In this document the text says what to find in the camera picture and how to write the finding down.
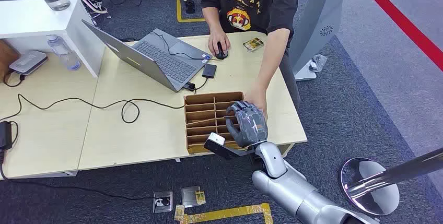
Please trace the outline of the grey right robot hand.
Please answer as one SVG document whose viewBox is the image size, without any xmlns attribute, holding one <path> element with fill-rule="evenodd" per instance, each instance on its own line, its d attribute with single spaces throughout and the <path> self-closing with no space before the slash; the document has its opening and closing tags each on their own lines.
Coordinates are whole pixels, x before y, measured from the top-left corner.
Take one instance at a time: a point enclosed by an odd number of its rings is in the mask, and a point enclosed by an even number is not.
<svg viewBox="0 0 443 224">
<path fill-rule="evenodd" d="M 225 118 L 226 127 L 239 147 L 248 147 L 267 141 L 268 127 L 262 110 L 247 101 L 236 101 L 226 109 L 226 113 L 234 113 L 239 124 L 239 131 L 230 118 Z"/>
</svg>

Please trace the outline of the person's right hand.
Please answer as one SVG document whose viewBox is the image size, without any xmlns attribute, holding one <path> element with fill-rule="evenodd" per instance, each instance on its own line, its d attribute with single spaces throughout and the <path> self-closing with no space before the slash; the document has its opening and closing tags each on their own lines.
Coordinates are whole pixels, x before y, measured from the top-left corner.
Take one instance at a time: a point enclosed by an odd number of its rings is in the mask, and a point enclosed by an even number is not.
<svg viewBox="0 0 443 224">
<path fill-rule="evenodd" d="M 220 55 L 220 50 L 218 44 L 220 43 L 223 55 L 228 54 L 228 50 L 230 49 L 230 41 L 221 28 L 213 28 L 210 31 L 210 36 L 208 40 L 208 48 L 210 52 L 216 56 Z"/>
</svg>

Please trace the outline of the person's left hand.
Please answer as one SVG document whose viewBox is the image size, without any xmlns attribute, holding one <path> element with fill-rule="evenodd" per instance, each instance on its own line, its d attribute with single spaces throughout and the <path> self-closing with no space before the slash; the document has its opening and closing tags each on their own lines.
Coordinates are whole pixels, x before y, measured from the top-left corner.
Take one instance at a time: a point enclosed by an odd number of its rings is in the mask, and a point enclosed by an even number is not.
<svg viewBox="0 0 443 224">
<path fill-rule="evenodd" d="M 249 102 L 250 104 L 254 104 L 258 109 L 260 109 L 263 112 L 265 119 L 267 120 L 268 115 L 266 91 L 267 88 L 265 86 L 262 86 L 259 83 L 254 83 L 246 92 L 244 100 Z"/>
</svg>

